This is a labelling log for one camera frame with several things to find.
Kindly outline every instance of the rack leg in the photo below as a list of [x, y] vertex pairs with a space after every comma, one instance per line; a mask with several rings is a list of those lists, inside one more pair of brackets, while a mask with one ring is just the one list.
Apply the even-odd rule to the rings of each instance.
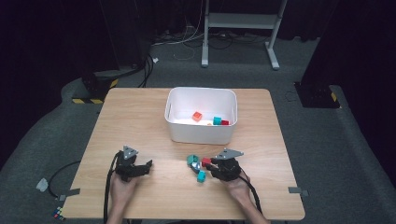
[[288, 0], [282, 0], [279, 12], [277, 13], [277, 19], [274, 26], [274, 30], [271, 33], [270, 42], [265, 42], [265, 49], [267, 50], [268, 56], [271, 61], [271, 65], [274, 70], [279, 70], [279, 63], [277, 62], [277, 58], [274, 53], [274, 43], [276, 40], [276, 35], [277, 35], [277, 31], [279, 30], [280, 23], [282, 22], [283, 12], [285, 11], [285, 7], [287, 3]]
[[209, 47], [207, 45], [207, 37], [209, 33], [209, 0], [206, 0], [205, 6], [205, 28], [204, 28], [204, 43], [202, 45], [202, 67], [209, 66]]

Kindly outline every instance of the wooden table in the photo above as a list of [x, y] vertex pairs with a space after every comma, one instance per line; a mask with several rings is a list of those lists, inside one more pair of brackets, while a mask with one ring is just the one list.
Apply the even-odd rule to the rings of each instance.
[[267, 90], [233, 90], [238, 122], [226, 146], [176, 143], [170, 139], [164, 110], [170, 89], [110, 90], [78, 167], [64, 216], [103, 217], [106, 175], [114, 155], [128, 145], [139, 151], [135, 164], [153, 160], [150, 174], [136, 188], [128, 218], [245, 219], [218, 179], [198, 183], [187, 166], [190, 154], [214, 157], [225, 147], [243, 151], [237, 160], [257, 190], [262, 211], [272, 220], [300, 220], [304, 207], [276, 112]]

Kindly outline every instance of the red cube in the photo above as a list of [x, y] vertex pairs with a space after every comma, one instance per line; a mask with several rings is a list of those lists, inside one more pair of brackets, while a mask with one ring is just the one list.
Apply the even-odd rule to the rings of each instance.
[[221, 125], [230, 125], [230, 121], [228, 121], [226, 119], [222, 119], [221, 120]]
[[192, 115], [192, 119], [195, 120], [195, 121], [197, 121], [197, 122], [200, 121], [201, 118], [202, 118], [202, 114], [201, 114], [200, 112], [198, 112], [198, 111], [196, 111], [196, 112]]
[[212, 163], [212, 161], [209, 158], [202, 158], [201, 167], [206, 167], [210, 163]]

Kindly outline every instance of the human hand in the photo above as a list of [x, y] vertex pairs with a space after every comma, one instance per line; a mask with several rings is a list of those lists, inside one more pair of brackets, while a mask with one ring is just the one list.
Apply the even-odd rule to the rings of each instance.
[[[249, 181], [248, 176], [244, 172], [241, 172], [239, 175]], [[235, 200], [240, 203], [250, 201], [250, 188], [241, 178], [238, 177], [235, 180], [220, 181]]]
[[121, 180], [121, 177], [113, 173], [110, 180], [110, 194], [112, 207], [125, 207], [134, 195], [134, 188], [140, 177], [131, 178], [129, 182]]

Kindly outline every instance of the person's arm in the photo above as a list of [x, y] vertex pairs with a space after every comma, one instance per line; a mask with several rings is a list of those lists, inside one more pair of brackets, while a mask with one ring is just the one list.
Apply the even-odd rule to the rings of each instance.
[[[240, 175], [248, 179], [243, 172]], [[231, 196], [242, 209], [242, 212], [252, 224], [271, 223], [259, 210], [257, 210], [255, 204], [250, 200], [250, 188], [243, 180], [237, 178], [235, 180], [221, 182], [225, 185]]]
[[125, 207], [131, 201], [139, 179], [139, 177], [135, 177], [130, 182], [125, 182], [119, 175], [113, 173], [110, 181], [111, 209], [108, 213], [107, 224], [122, 223]]

